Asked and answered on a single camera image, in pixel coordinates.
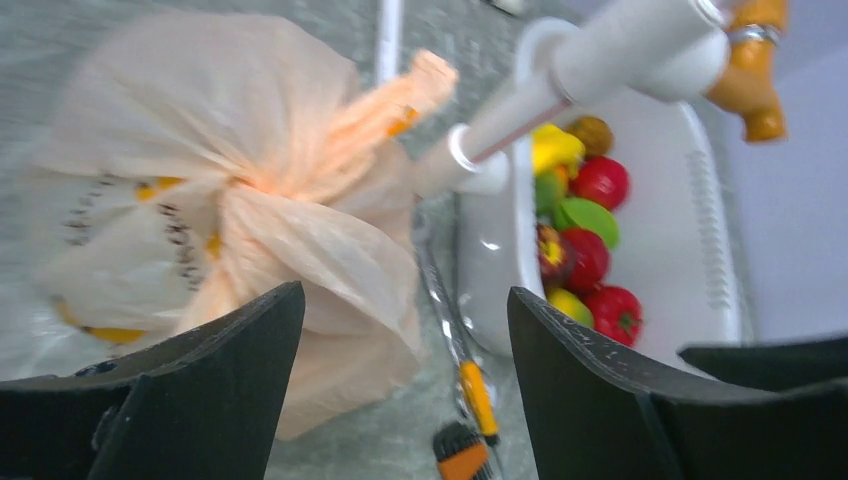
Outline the yellow green small mango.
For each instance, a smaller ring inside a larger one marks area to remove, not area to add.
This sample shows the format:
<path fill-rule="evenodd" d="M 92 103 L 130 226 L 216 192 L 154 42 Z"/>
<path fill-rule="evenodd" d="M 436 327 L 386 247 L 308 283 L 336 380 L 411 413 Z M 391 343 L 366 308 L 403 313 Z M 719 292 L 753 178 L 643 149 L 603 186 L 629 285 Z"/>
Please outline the yellow green small mango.
<path fill-rule="evenodd" d="M 556 287 L 546 291 L 547 301 L 573 321 L 590 329 L 594 328 L 594 316 L 590 309 L 573 293 Z"/>

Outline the red fake apple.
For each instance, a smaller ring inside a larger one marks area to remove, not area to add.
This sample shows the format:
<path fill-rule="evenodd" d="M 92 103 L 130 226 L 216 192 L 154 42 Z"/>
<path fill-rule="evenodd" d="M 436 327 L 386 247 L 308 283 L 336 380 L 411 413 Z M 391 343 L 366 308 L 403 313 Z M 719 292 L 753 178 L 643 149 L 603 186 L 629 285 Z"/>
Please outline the red fake apple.
<path fill-rule="evenodd" d="M 617 210 L 626 202 L 630 189 L 628 170 L 606 156 L 591 157 L 570 182 L 574 196 L 597 203 L 609 211 Z"/>

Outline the green orange fake mango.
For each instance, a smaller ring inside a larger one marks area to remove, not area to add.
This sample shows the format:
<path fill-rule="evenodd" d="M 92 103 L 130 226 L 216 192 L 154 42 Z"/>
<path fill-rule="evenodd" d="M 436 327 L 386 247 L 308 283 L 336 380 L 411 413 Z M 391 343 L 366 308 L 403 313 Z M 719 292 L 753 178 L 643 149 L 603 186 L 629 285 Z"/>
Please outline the green orange fake mango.
<path fill-rule="evenodd" d="M 569 193 L 570 177 L 565 166 L 556 166 L 535 177 L 535 213 L 545 216 L 553 213 Z"/>

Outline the orange faucet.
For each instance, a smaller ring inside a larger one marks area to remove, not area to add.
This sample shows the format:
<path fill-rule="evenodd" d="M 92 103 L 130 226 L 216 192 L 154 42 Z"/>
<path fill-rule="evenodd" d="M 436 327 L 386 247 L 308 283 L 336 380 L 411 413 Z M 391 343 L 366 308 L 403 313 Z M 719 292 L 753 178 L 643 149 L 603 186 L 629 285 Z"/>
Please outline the orange faucet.
<path fill-rule="evenodd" d="M 730 57 L 704 97 L 738 115 L 749 144 L 787 137 L 785 117 L 773 82 L 773 57 L 788 28 L 787 0 L 745 1 L 725 28 Z"/>

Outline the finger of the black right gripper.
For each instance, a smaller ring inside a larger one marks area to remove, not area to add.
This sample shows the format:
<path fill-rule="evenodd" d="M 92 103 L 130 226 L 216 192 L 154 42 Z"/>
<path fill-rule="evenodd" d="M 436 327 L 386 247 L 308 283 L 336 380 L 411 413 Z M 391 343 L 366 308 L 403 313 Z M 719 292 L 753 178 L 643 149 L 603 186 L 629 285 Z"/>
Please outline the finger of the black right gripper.
<path fill-rule="evenodd" d="M 693 344 L 678 356 L 722 382 L 770 392 L 847 376 L 845 336 L 789 344 Z"/>

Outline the white PVC pipe frame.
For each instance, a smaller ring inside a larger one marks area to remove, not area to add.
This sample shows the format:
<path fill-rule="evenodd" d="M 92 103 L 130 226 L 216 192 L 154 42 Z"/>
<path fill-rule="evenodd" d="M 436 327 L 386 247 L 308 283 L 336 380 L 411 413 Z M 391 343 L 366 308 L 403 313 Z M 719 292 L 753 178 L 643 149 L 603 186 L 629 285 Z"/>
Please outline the white PVC pipe frame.
<path fill-rule="evenodd" d="M 630 87 L 662 102 L 704 94 L 729 56 L 722 30 L 734 1 L 612 1 L 541 58 L 539 69 L 470 124 L 457 124 L 417 160 L 411 189 L 429 198 L 471 182 L 501 184 L 500 153 L 569 107 Z"/>

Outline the dark purple fake mangosteen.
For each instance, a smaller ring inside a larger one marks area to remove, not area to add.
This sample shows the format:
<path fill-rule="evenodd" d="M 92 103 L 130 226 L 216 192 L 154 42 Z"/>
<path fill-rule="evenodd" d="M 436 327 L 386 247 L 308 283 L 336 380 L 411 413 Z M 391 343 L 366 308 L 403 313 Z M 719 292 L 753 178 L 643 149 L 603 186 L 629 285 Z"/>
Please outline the dark purple fake mangosteen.
<path fill-rule="evenodd" d="M 536 226 L 536 242 L 542 285 L 545 288 L 561 285 L 574 269 L 572 247 L 557 230 L 544 224 Z"/>

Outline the red fake tomato centre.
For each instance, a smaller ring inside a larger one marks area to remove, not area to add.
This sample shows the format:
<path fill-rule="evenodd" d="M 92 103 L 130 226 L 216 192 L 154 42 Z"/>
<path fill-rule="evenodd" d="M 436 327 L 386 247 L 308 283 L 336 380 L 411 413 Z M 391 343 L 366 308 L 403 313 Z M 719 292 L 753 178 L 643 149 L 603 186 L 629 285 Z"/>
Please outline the red fake tomato centre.
<path fill-rule="evenodd" d="M 575 294 L 593 292 L 604 281 L 610 266 L 610 253 L 596 233 L 578 227 L 567 228 L 560 237 L 571 247 L 574 266 L 563 287 Z"/>

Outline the peach plastic bag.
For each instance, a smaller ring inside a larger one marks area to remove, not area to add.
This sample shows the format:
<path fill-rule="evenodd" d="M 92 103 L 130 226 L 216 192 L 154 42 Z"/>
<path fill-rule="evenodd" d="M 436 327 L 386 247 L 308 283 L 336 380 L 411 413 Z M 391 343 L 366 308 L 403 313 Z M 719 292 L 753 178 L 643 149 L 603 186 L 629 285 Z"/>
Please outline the peach plastic bag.
<path fill-rule="evenodd" d="M 396 136 L 457 81 L 421 50 L 362 92 L 352 61 L 277 16 L 137 19 L 81 63 L 30 161 L 34 282 L 130 352 L 298 281 L 278 437 L 381 401 L 427 355 Z"/>

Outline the red fake tomato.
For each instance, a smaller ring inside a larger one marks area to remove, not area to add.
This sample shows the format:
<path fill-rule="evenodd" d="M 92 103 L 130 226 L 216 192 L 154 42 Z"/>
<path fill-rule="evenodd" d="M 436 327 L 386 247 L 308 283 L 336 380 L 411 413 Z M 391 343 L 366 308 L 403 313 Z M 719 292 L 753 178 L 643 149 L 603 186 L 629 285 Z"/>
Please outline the red fake tomato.
<path fill-rule="evenodd" d="M 633 347 L 643 326 L 642 304 L 629 290 L 614 285 L 601 286 L 583 297 L 594 318 L 594 329 L 602 335 Z"/>
<path fill-rule="evenodd" d="M 610 266 L 610 253 L 596 233 L 578 227 L 567 228 L 560 237 L 571 247 L 574 266 L 563 287 L 575 294 L 593 292 L 604 281 Z"/>

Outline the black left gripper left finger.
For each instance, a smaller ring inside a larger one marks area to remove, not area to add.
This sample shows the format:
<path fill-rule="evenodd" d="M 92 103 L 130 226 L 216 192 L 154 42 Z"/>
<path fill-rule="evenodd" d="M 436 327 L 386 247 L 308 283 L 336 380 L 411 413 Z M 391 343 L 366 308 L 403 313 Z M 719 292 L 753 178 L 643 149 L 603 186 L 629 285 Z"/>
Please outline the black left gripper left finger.
<path fill-rule="evenodd" d="M 282 284 L 157 345 L 1 385 L 5 479 L 260 479 L 301 337 Z"/>

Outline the green fake lime slice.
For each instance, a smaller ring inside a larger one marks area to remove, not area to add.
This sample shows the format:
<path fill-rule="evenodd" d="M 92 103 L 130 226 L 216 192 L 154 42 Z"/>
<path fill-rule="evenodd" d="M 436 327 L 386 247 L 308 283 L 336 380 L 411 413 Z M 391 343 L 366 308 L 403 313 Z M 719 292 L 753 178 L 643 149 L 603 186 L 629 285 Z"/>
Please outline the green fake lime slice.
<path fill-rule="evenodd" d="M 562 199 L 551 212 L 552 225 L 557 230 L 582 228 L 598 235 L 611 250 L 620 243 L 620 230 L 615 216 L 605 207 L 579 197 Z"/>

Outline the red fake tomato front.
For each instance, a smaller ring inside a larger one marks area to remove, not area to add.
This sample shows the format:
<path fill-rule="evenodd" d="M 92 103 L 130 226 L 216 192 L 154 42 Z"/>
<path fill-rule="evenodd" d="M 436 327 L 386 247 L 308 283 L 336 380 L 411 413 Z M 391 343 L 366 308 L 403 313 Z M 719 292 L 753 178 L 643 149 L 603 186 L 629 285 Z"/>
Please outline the red fake tomato front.
<path fill-rule="evenodd" d="M 602 335 L 633 347 L 643 326 L 642 304 L 629 290 L 614 285 L 601 286 L 583 297 L 594 318 L 594 329 Z"/>

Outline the yellow fake banana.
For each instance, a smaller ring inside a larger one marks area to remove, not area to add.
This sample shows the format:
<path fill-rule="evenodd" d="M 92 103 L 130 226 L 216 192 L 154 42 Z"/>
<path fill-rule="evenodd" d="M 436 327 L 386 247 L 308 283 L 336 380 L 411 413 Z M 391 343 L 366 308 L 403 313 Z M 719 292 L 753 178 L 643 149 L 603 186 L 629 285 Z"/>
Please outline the yellow fake banana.
<path fill-rule="evenodd" d="M 576 136 L 554 124 L 545 124 L 532 133 L 532 162 L 535 176 L 555 167 L 564 167 L 568 179 L 577 176 L 586 148 Z"/>

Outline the orange black brush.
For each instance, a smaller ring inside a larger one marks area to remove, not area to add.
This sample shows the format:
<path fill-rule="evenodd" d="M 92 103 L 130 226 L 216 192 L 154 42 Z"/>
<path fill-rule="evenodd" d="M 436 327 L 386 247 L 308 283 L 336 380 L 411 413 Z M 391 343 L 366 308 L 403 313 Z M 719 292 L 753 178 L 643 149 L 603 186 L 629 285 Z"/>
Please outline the orange black brush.
<path fill-rule="evenodd" d="M 443 480 L 495 478 L 482 437 L 463 422 L 442 426 L 432 437 L 432 450 Z"/>

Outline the brown fake kiwi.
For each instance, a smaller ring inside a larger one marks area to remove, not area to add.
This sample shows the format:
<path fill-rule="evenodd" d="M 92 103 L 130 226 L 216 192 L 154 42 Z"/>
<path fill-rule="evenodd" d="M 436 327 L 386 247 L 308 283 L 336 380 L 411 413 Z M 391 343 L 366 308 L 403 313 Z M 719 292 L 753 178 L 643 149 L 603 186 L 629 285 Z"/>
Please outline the brown fake kiwi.
<path fill-rule="evenodd" d="M 589 157 L 606 155 L 612 149 L 615 140 L 608 124 L 594 116 L 582 116 L 575 119 L 565 131 L 583 143 L 585 155 Z"/>

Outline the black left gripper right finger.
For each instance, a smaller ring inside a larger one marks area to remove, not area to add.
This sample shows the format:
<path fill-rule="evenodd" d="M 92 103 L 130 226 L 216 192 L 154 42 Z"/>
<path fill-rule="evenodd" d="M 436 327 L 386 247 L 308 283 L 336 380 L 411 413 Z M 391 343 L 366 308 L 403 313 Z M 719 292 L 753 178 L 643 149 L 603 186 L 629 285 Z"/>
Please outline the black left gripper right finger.
<path fill-rule="evenodd" d="M 510 291 L 542 479 L 843 479 L 847 376 L 770 392 L 682 371 Z"/>

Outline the white plastic basin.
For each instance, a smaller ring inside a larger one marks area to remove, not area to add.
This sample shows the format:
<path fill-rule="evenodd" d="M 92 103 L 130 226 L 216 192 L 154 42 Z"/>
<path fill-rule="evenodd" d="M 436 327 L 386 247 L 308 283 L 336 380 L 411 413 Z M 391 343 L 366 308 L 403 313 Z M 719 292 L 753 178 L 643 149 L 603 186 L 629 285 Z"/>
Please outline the white plastic basin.
<path fill-rule="evenodd" d="M 611 155 L 631 180 L 616 213 L 620 241 L 607 280 L 642 304 L 646 323 L 637 350 L 677 368 L 681 347 L 738 344 L 749 332 L 713 153 L 690 107 L 718 79 L 728 55 L 725 35 L 716 31 L 633 87 L 586 107 L 611 128 Z M 506 356 L 509 290 L 543 288 L 534 254 L 532 143 L 519 139 L 503 153 L 489 190 L 459 197 L 456 291 L 471 335 Z"/>

